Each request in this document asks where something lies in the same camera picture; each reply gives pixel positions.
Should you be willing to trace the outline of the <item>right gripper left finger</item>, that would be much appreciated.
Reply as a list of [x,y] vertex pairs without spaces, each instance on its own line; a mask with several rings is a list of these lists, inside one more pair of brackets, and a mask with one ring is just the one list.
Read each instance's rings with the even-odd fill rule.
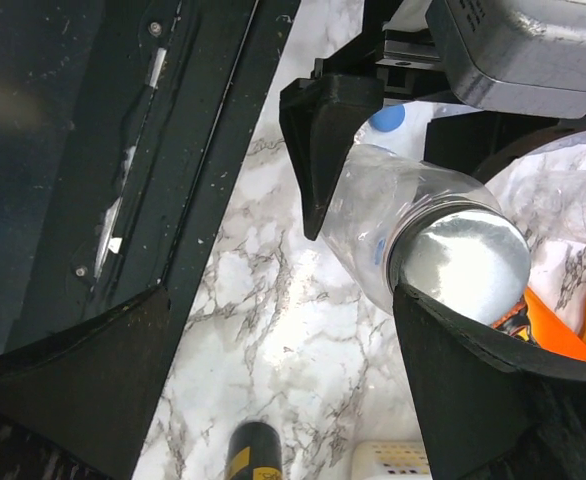
[[162,389],[170,300],[154,287],[0,355],[0,479],[129,479]]

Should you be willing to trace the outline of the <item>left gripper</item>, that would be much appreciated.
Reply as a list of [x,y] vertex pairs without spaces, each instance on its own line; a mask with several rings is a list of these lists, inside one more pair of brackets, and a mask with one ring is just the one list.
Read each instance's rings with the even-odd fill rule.
[[304,235],[311,241],[322,229],[355,134],[382,108],[384,95],[453,98],[428,28],[408,32],[387,25],[401,5],[366,1],[361,33],[317,59],[314,80],[296,79],[280,93],[279,124],[301,194]]

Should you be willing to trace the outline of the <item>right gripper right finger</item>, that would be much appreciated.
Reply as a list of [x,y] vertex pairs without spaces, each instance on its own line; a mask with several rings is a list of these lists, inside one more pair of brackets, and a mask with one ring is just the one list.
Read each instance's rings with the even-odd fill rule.
[[586,479],[586,362],[398,285],[394,319],[435,479]]

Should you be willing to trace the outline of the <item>clear wide-mouth plastic jar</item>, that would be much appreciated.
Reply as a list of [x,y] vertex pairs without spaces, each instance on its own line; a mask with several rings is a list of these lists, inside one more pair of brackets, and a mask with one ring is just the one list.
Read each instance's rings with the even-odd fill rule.
[[357,144],[347,155],[321,236],[364,295],[390,314],[388,257],[397,237],[432,210],[462,206],[500,210],[489,190],[468,175]]

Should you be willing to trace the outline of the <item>silver metal jar lid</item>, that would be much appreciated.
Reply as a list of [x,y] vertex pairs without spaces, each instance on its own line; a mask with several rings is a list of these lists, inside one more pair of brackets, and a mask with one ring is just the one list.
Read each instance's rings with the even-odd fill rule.
[[404,283],[490,326],[522,299],[531,254],[518,228],[484,205],[437,206],[400,230],[387,260],[389,285]]

